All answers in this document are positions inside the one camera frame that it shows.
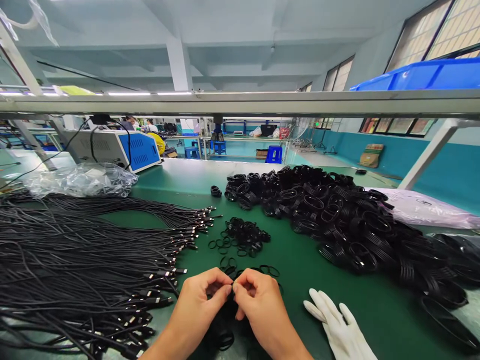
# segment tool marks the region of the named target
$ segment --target green workbench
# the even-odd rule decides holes
[[[414,296],[401,288],[386,275],[375,273],[357,276],[337,268],[325,260],[316,250],[315,241],[306,235],[294,233],[290,222],[266,217],[260,206],[247,212],[239,208],[236,202],[228,202],[224,196],[214,198],[210,195],[210,186],[216,185],[222,191],[227,183],[226,177],[250,172],[264,173],[272,169],[279,170],[283,165],[204,161],[188,159],[166,159],[161,165],[143,171],[131,195],[143,199],[173,203],[190,208],[215,206],[212,215],[223,214],[217,218],[209,234],[201,234],[197,239],[198,250],[184,250],[177,264],[188,269],[187,275],[178,277],[179,284],[212,267],[219,266],[223,255],[216,249],[209,249],[211,240],[219,239],[225,229],[225,220],[231,217],[256,222],[260,229],[271,235],[271,242],[264,245],[256,258],[237,257],[236,248],[231,247],[227,256],[237,259],[238,269],[258,267],[261,264],[275,266],[280,271],[278,282],[284,289],[283,300],[293,326],[305,346],[315,359],[334,359],[321,323],[314,319],[303,307],[303,300],[309,300],[309,289],[326,292],[332,300],[348,305],[362,330],[368,344],[378,359],[462,359],[464,355],[439,336],[435,328],[426,321],[426,316],[416,305]],[[365,187],[392,188],[394,184],[378,175],[368,172],[355,175],[354,168],[325,167],[327,172],[350,175],[357,185]],[[122,226],[152,228],[160,221],[151,214],[128,211],[105,216]],[[438,231],[434,228],[422,228],[423,231]],[[477,304],[480,297],[469,291],[470,304],[455,314],[466,325],[480,335]],[[151,313],[150,326],[159,333],[165,327],[173,306],[155,309]],[[59,356],[36,351],[0,349],[4,351],[2,359],[82,359],[83,356]],[[202,344],[192,359],[246,359],[252,351],[252,344],[237,337],[233,346],[225,352],[212,353]],[[109,350],[104,359],[120,359],[114,350]],[[249,353],[249,359],[259,358]]]

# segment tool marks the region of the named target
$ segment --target person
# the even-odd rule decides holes
[[[313,359],[290,322],[274,278],[247,268],[233,282],[215,267],[185,280],[168,324],[140,360],[188,358],[231,291],[238,304],[235,319],[248,318],[256,339],[272,359]]]
[[[154,125],[154,121],[152,119],[147,119],[146,121],[148,125],[146,126],[149,132],[158,133],[159,129]]]
[[[137,130],[137,128],[140,127],[139,122],[138,122],[137,119],[134,118],[133,116],[127,116],[127,117],[126,117],[126,121],[128,121],[128,122],[131,123],[131,125],[133,126],[133,130]]]

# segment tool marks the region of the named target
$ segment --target ceiling light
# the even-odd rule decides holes
[[[150,96],[149,92],[109,92],[110,96]]]
[[[157,92],[158,95],[192,95],[190,91]]]
[[[23,96],[21,92],[13,92],[13,91],[0,91],[0,95],[3,96]]]

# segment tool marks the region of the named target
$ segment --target white plastic bag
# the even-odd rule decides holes
[[[395,206],[391,211],[393,217],[404,223],[453,229],[480,229],[480,217],[433,197],[403,189],[374,190],[388,196],[387,203]]]
[[[47,15],[40,7],[40,4],[38,3],[38,1],[28,0],[28,4],[30,5],[31,10],[33,11],[33,15],[31,16],[30,21],[25,24],[21,24],[16,21],[10,20],[7,17],[7,14],[5,14],[2,9],[0,9],[0,19],[3,21],[3,23],[7,27],[8,31],[11,34],[11,37],[15,41],[19,40],[19,37],[17,36],[17,33],[15,32],[13,26],[20,29],[31,30],[31,29],[35,29],[40,24],[43,31],[45,32],[46,37],[51,41],[53,45],[55,45],[56,47],[59,47],[60,46],[59,43],[54,39],[52,35],[52,31],[50,30],[49,19],[47,18]]]
[[[254,136],[254,137],[258,137],[258,136],[262,135],[262,129],[260,128],[260,126],[257,126],[255,130],[250,131],[249,135]]]
[[[23,180],[35,197],[50,193],[77,198],[98,195],[126,197],[139,177],[111,163],[84,162],[55,171],[39,171]]]

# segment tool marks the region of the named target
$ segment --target plastic stool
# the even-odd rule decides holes
[[[225,141],[214,141],[213,142],[213,153],[215,152],[219,155],[223,153],[227,153],[227,145],[225,144]]]
[[[199,149],[195,146],[188,146],[185,148],[185,158],[186,159],[200,159]]]
[[[193,147],[196,147],[197,149],[199,148],[199,143],[196,142],[196,141],[192,141],[191,145]],[[202,155],[204,154],[203,149],[204,149],[204,144],[200,141],[200,154],[202,154]]]
[[[281,164],[282,163],[282,147],[278,145],[270,145],[268,147],[268,153],[266,154],[265,162],[269,164]]]

